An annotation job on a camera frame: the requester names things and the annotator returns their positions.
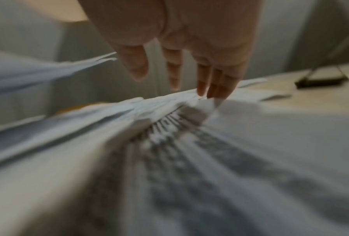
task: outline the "gray wall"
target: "gray wall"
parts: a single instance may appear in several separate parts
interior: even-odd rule
[[[246,78],[311,67],[349,34],[349,0],[265,0]],[[0,50],[38,59],[80,60],[108,53],[87,22],[61,23],[15,0],[0,0]],[[150,76],[136,84],[120,62],[0,98],[0,123],[96,101],[171,93],[157,42],[147,46]],[[341,58],[349,61],[349,50]],[[185,54],[182,89],[195,88],[195,63]]]

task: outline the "desk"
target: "desk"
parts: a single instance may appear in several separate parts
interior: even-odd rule
[[[349,64],[342,65],[341,69],[349,75]],[[313,112],[330,112],[349,114],[349,81],[338,87],[310,88],[297,90],[294,82],[305,76],[306,71],[284,73],[266,77],[268,83],[256,84],[249,89],[270,89],[284,91],[292,94],[291,98],[264,101],[266,104],[279,107],[299,108]],[[327,67],[318,71],[314,76],[340,75],[335,67]]]

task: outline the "hand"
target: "hand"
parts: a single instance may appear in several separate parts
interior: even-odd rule
[[[262,0],[79,0],[137,81],[148,74],[143,45],[157,38],[170,86],[181,86],[182,51],[198,63],[197,88],[227,98],[243,78]]]

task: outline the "table surface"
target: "table surface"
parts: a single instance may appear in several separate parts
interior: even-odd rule
[[[342,71],[349,75],[349,64],[341,66]],[[270,89],[289,92],[291,98],[264,101],[265,104],[279,107],[299,108],[305,111],[330,112],[349,114],[349,81],[342,86],[310,88],[297,90],[294,82],[308,73],[308,70],[283,73],[266,77],[268,83],[256,84],[249,89]],[[327,67],[314,74],[316,77],[337,76],[340,72],[335,67]]]

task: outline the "wooden desk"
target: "wooden desk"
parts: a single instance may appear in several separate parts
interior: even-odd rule
[[[349,75],[349,64],[341,66],[342,70]],[[303,77],[308,71],[284,73],[266,77],[269,82],[252,85],[250,89],[271,89],[290,92],[291,98],[265,101],[266,104],[280,107],[299,108],[314,112],[331,112],[349,114],[349,81],[339,87],[312,88],[297,90],[294,82]],[[314,76],[340,75],[335,67],[321,69]]]

